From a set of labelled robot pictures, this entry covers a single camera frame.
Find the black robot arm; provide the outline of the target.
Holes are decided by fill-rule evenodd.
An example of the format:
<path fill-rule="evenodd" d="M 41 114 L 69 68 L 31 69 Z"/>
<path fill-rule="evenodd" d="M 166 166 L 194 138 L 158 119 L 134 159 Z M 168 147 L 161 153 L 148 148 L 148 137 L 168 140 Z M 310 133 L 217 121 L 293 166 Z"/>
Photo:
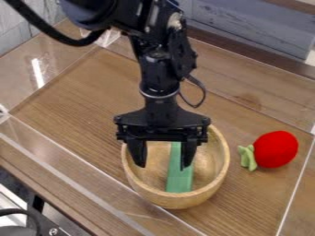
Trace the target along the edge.
<path fill-rule="evenodd" d="M 70 22 L 85 30 L 117 28 L 128 37 L 140 66 L 144 107 L 114 117 L 117 140 L 133 163 L 146 166 L 149 141 L 180 142 L 180 165 L 188 167 L 197 146 L 208 141 L 210 119 L 184 110 L 177 99 L 184 79 L 193 80 L 197 54 L 174 0 L 60 0 Z"/>

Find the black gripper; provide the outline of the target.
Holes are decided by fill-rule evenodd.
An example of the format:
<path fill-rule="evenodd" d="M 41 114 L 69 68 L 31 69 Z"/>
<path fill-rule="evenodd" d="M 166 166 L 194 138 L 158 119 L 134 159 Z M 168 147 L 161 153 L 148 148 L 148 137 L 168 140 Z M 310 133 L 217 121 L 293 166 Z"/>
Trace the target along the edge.
<path fill-rule="evenodd" d="M 210 119 L 188 112 L 176 97 L 145 98 L 145 106 L 114 117 L 117 140 L 126 141 L 133 164 L 146 166 L 146 141 L 181 142 L 181 169 L 193 161 L 197 145 L 208 142 L 206 128 Z"/>

